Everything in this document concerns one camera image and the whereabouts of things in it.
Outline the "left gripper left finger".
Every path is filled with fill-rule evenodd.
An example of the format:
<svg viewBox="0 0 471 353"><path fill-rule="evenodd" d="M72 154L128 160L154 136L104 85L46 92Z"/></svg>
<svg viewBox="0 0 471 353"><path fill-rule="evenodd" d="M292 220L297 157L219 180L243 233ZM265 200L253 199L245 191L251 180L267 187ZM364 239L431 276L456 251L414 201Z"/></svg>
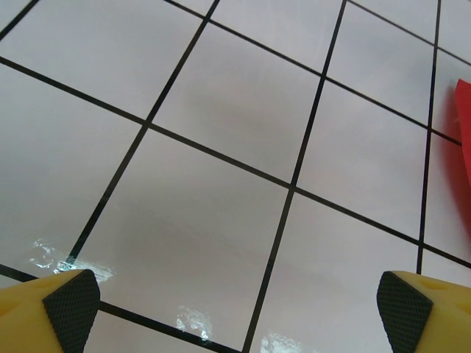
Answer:
<svg viewBox="0 0 471 353"><path fill-rule="evenodd" d="M100 304L90 269L0 289L0 353L84 353Z"/></svg>

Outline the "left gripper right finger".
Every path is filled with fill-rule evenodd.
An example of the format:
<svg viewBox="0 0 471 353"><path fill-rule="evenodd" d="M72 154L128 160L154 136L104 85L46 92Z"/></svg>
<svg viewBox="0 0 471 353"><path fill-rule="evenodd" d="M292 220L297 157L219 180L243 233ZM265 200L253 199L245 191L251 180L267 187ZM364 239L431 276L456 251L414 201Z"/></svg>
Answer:
<svg viewBox="0 0 471 353"><path fill-rule="evenodd" d="M386 271L378 311L393 353L471 353L471 288Z"/></svg>

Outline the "red cloth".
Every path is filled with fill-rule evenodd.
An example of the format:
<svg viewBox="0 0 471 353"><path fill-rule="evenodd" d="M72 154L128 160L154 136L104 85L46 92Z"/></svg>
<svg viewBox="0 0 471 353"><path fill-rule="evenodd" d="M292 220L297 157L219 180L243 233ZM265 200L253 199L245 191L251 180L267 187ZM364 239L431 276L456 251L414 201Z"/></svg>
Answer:
<svg viewBox="0 0 471 353"><path fill-rule="evenodd" d="M459 79L454 90L454 103L461 133L463 179L459 183L458 200L462 220L471 239L471 82Z"/></svg>

